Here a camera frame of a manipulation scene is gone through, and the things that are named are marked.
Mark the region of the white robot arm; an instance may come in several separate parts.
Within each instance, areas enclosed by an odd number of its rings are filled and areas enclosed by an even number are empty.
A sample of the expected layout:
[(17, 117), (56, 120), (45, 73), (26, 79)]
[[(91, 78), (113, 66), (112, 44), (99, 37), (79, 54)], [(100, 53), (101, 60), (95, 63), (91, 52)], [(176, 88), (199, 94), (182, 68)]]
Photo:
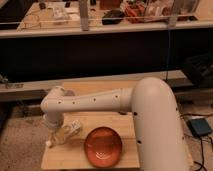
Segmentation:
[(130, 112), (133, 114), (140, 167), (143, 171), (190, 171), (176, 98), (163, 80), (147, 77), (132, 88), (68, 96), (61, 86), (41, 102), (44, 123), (56, 131), (65, 112)]

